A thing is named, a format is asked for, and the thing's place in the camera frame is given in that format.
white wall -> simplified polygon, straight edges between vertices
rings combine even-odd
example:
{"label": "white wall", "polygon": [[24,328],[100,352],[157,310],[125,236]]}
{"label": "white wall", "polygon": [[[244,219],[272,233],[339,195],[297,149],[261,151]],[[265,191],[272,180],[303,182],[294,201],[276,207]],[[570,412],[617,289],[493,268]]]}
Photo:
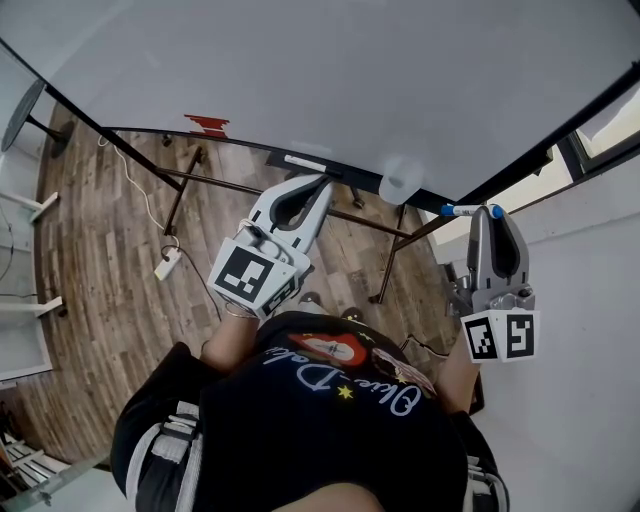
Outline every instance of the white wall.
{"label": "white wall", "polygon": [[[513,216],[540,355],[487,364],[475,419],[514,510],[628,511],[640,498],[640,158]],[[464,267],[466,246],[451,250]]]}

black t-shirt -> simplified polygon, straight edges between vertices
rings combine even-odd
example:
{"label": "black t-shirt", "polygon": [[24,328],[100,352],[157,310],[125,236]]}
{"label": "black t-shirt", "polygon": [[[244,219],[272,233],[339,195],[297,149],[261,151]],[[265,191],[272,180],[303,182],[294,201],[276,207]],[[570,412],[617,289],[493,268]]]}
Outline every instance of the black t-shirt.
{"label": "black t-shirt", "polygon": [[116,426],[123,492],[139,438],[179,400],[199,404],[202,420],[196,512],[269,511],[338,482],[370,490],[386,511],[459,511],[465,443],[476,438],[491,457],[468,416],[447,416],[395,344],[335,317],[278,315],[228,376],[177,344]]}

wooden floor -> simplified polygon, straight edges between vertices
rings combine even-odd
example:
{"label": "wooden floor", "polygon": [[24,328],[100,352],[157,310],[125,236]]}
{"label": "wooden floor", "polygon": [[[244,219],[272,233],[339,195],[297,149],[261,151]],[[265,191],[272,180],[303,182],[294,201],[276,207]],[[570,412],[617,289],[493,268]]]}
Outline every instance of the wooden floor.
{"label": "wooden floor", "polygon": [[[53,126],[68,118],[57,109]],[[157,164],[178,170],[200,145],[206,159],[196,173],[260,189],[286,174],[266,167],[262,150],[186,137],[164,148],[159,136],[124,138]],[[42,164],[39,198],[58,191],[61,201],[36,228],[39,294],[41,300],[62,295],[68,315],[43,320],[54,371],[21,379],[17,388],[40,447],[68,462],[108,450],[120,410],[169,348],[181,340],[198,353],[217,325],[186,258],[165,282],[154,277],[161,247],[173,242],[147,217],[144,198],[126,180],[113,147],[97,143],[97,134],[78,123],[63,156]],[[174,191],[127,160],[163,222]],[[396,210],[377,196],[363,194],[366,207],[360,211],[351,205],[348,188],[337,189],[335,208],[395,226]],[[205,279],[221,241],[233,236],[254,201],[255,196],[205,184],[187,187],[178,236]],[[403,228],[418,225],[410,209]],[[446,350],[455,327],[444,317],[440,274],[426,240],[398,253],[384,304],[368,303],[379,289],[390,244],[388,235],[328,218],[309,252],[316,271],[303,291],[319,292],[331,313],[360,307],[369,325],[398,343],[413,333]],[[410,347],[408,356],[428,370],[423,349]]]}

metal leg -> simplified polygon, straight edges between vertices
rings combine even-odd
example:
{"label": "metal leg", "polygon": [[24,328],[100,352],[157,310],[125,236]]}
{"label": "metal leg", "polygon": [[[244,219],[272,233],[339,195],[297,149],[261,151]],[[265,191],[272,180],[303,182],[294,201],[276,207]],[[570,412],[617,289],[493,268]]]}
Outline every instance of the metal leg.
{"label": "metal leg", "polygon": [[7,192],[0,189],[0,198],[7,199],[8,201],[12,201],[33,210],[34,213],[31,215],[30,221],[34,222],[38,217],[40,217],[40,215],[44,213],[47,208],[49,208],[58,200],[59,196],[57,192],[54,192],[47,198],[44,203],[39,203],[37,201],[33,201],[32,199],[14,194],[13,192]]}
{"label": "metal leg", "polygon": [[360,191],[355,187],[349,187],[351,189],[351,194],[353,195],[353,206],[362,210],[364,208],[364,201],[360,196]]}
{"label": "metal leg", "polygon": [[50,152],[51,158],[58,158],[64,152],[64,150],[67,148],[67,145],[69,144],[69,141],[71,140],[73,130],[76,127],[73,121],[68,121],[62,125],[60,131],[52,130],[51,128],[34,119],[31,114],[27,116],[25,122],[40,128],[49,137],[51,137],[51,139],[53,140]]}
{"label": "metal leg", "polygon": [[[193,169],[195,169],[196,164],[200,162],[202,162],[202,148],[198,146],[195,153],[191,157],[191,162],[189,162],[189,167],[187,168],[187,172],[185,172],[185,174],[191,174],[193,172]],[[187,188],[187,183],[189,183],[189,180],[186,177],[183,178],[182,182],[180,183],[180,188],[178,188],[178,191],[176,193],[176,197],[174,197],[173,199],[173,204],[171,205],[169,216],[167,217],[167,220],[164,224],[164,230],[162,231],[162,234],[164,236],[175,235],[176,229],[175,226],[173,226],[173,219],[176,216],[176,212],[178,211],[178,206],[180,205],[180,200],[182,199],[184,189]]]}
{"label": "metal leg", "polygon": [[[259,190],[257,188],[246,187],[245,185],[238,185],[236,183],[230,183],[228,181],[217,180],[215,178],[209,178],[208,176],[201,176],[199,174],[187,175],[184,172],[174,171],[173,169],[164,169],[162,167],[157,167],[156,171],[159,174],[176,176],[178,178],[184,178],[186,180],[199,181],[200,183],[207,183],[209,185],[217,185],[218,187],[237,190],[238,192],[253,194],[254,196],[259,196],[264,192],[264,190]],[[348,222],[353,222],[355,224],[360,224],[361,226],[367,226],[368,228],[377,229],[378,231],[389,233],[390,235],[397,236],[398,238],[408,239],[413,236],[412,233],[405,233],[404,231],[401,231],[399,229],[390,228],[388,226],[385,226],[384,224],[373,222],[372,220],[368,219],[362,219],[349,213],[339,212],[338,210],[334,210],[333,208],[329,208],[329,210],[327,211],[327,215],[331,215],[332,217],[346,220]]]}
{"label": "metal leg", "polygon": [[[406,205],[401,205],[399,207],[399,215],[398,215],[398,227],[396,229],[400,229],[402,227],[402,221],[404,219],[404,214],[407,210]],[[369,302],[382,304],[384,300],[384,294],[387,291],[387,285],[389,284],[389,279],[391,278],[391,269],[393,268],[393,261],[396,259],[397,249],[395,248],[396,242],[398,240],[397,236],[393,237],[393,242],[391,242],[391,249],[389,250],[389,257],[387,258],[387,267],[384,269],[384,276],[382,278],[382,285],[380,286],[380,291],[377,295],[373,295],[369,297]]]}

